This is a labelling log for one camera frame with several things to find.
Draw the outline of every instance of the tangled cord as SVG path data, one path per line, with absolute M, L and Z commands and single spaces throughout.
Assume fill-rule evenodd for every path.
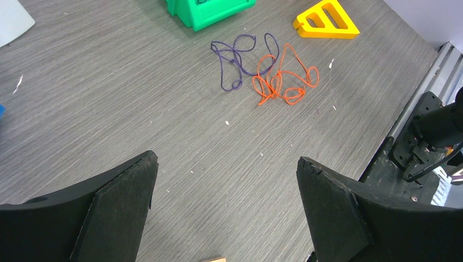
M 269 47 L 269 43 L 267 41 L 267 37 L 271 37 L 274 42 L 275 42 L 275 45 L 276 45 L 276 48 L 277 48 L 277 54 L 276 56 L 274 56 L 272 54 L 272 51 L 270 50 L 270 47 Z M 241 39 L 241 38 L 251 38 L 254 43 L 253 43 L 253 46 L 250 48 L 250 49 L 237 49 L 236 48 L 236 43 Z M 261 72 L 259 71 L 259 67 L 257 68 L 257 73 L 250 73 L 248 72 L 244 67 L 243 67 L 243 64 L 242 64 L 242 57 L 241 57 L 241 53 L 244 53 L 244 52 L 250 52 L 252 50 L 254 50 L 254 48 L 256 47 L 256 43 L 257 43 L 257 38 L 256 36 L 254 35 L 250 35 L 250 34 L 241 34 L 239 35 L 235 41 L 233 42 L 233 45 L 230 46 L 228 45 L 227 43 L 224 43 L 222 41 L 212 41 L 211 42 L 211 50 L 212 52 L 214 52 L 218 57 L 219 57 L 219 61 L 220 61 L 220 68 L 221 68 L 221 76 L 220 76 L 220 86 L 221 88 L 224 90 L 224 91 L 227 91 L 227 92 L 230 92 L 230 91 L 233 91 L 233 90 L 238 90 L 242 84 L 243 84 L 243 74 L 246 74 L 246 75 L 249 75 L 249 76 L 258 76 L 258 75 L 265 75 L 266 73 L 270 72 L 272 67 L 275 65 L 278 57 L 280 56 L 280 48 L 278 47 L 278 43 L 275 39 L 275 37 L 270 34 L 270 33 L 266 33 L 264 35 L 264 40 L 265 40 L 265 45 L 267 47 L 267 50 L 269 51 L 269 55 L 266 55 L 265 57 L 268 57 L 268 56 L 271 56 L 272 57 L 272 63 L 269 67 L 267 67 L 266 69 L 262 70 Z M 225 47 L 222 48 L 222 49 L 219 49 L 217 45 L 224 45 Z M 225 53 L 228 53 L 228 52 L 232 52 L 233 53 L 233 58 L 226 58 L 225 57 Z M 239 79 L 236 79 L 234 80 L 232 83 L 231 83 L 231 88 L 225 88 L 223 86 L 223 72 L 224 72 L 224 69 L 223 69 L 223 60 L 225 61 L 228 61 L 230 63 L 234 63 L 236 64 L 236 67 L 238 68 L 238 72 L 240 74 L 240 77 Z
M 304 71 L 306 73 L 306 78 L 305 79 L 303 79 L 302 77 L 300 77 L 298 74 L 296 74 L 294 72 L 281 70 L 281 67 L 282 67 L 283 61 L 284 61 L 284 57 L 286 55 L 287 48 L 291 49 L 291 51 L 293 52 L 295 58 L 298 60 L 300 65 L 303 67 L 303 69 L 304 69 Z M 280 66 L 278 67 L 277 73 L 273 77 L 271 77 L 270 75 L 271 75 L 272 68 L 270 68 L 270 70 L 268 70 L 268 74 L 267 74 L 266 78 L 264 79 L 261 76 L 261 75 L 264 75 L 264 74 L 259 72 L 259 67 L 264 62 L 264 60 L 269 58 L 269 57 L 272 59 L 272 65 L 278 59 L 278 57 L 274 57 L 272 54 L 264 56 L 259 61 L 259 63 L 257 64 L 257 75 L 255 75 L 252 78 L 252 85 L 254 86 L 254 89 L 256 90 L 256 92 L 258 94 L 260 94 L 262 96 L 262 99 L 260 100 L 260 103 L 258 105 L 263 105 L 270 98 L 275 99 L 275 98 L 278 98 L 278 97 L 283 98 L 286 101 L 286 103 L 288 103 L 289 105 L 295 105 L 297 102 L 301 101 L 301 99 L 303 99 L 303 97 L 305 96 L 306 86 L 311 87 L 311 88 L 315 88 L 318 85 L 318 81 L 319 81 L 318 69 L 316 67 L 314 67 L 314 66 L 309 67 L 307 69 L 305 67 L 305 65 L 303 64 L 303 62 L 301 61 L 301 59 L 299 58 L 299 56 L 296 54 L 296 51 L 294 51 L 293 47 L 291 45 L 289 45 L 288 43 L 286 43 L 284 45 L 283 55 L 281 56 Z M 312 83 L 312 79 L 310 78 L 310 72 L 311 71 L 315 71 L 315 73 L 316 73 L 317 80 L 316 80 L 315 83 Z M 282 95 L 281 90 L 282 90 L 282 86 L 283 86 L 283 74 L 289 74 L 289 75 L 293 75 L 293 76 L 297 77 L 299 80 L 301 80 L 304 83 L 303 86 L 302 87 L 290 87 L 290 88 L 286 89 L 284 94 Z M 259 82 L 260 89 L 258 89 L 258 87 L 256 85 L 256 80 Z M 290 91 L 297 91 L 298 94 L 296 94 L 294 96 L 288 96 L 288 92 L 290 92 Z

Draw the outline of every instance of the table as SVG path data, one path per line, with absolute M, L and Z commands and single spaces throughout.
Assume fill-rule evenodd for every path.
M 312 244 L 299 157 L 359 178 L 436 57 L 382 0 L 340 0 L 354 40 L 302 39 L 292 22 L 316 2 L 259 0 L 194 33 L 163 0 L 22 0 L 36 25 L 0 49 L 2 203 L 151 149 L 160 166 L 138 261 L 302 261 Z M 320 71 L 295 106 L 257 107 L 249 77 L 235 92 L 219 86 L 210 42 L 257 35 L 253 68 L 266 32 Z M 227 67 L 225 80 L 236 76 Z

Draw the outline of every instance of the wood grain surface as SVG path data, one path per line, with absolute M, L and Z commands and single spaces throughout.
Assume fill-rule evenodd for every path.
M 158 180 L 137 261 L 303 261 L 312 243 L 299 157 L 358 178 L 436 57 L 382 0 L 340 0 L 361 31 L 354 40 L 296 34 L 293 20 L 316 0 L 258 0 L 196 33 L 164 0 L 20 2 L 37 23 L 0 48 L 0 202 L 153 150 Z M 266 32 L 320 71 L 295 106 L 257 107 L 250 77 L 220 88 L 210 42 L 257 35 L 244 56 L 255 70 Z M 291 56 L 285 68 L 302 72 Z M 238 75 L 225 69 L 230 84 Z

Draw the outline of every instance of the white cup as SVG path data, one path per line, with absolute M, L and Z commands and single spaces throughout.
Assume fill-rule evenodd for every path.
M 0 0 L 0 47 L 9 44 L 35 24 L 17 0 Z

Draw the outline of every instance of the yellow plastic triangle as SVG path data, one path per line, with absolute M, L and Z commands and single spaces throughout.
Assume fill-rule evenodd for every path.
M 331 15 L 338 28 L 333 25 L 325 10 Z M 315 23 L 316 27 L 309 24 L 309 19 Z M 357 26 L 337 0 L 323 0 L 307 9 L 294 20 L 293 27 L 304 38 L 353 39 L 360 34 Z

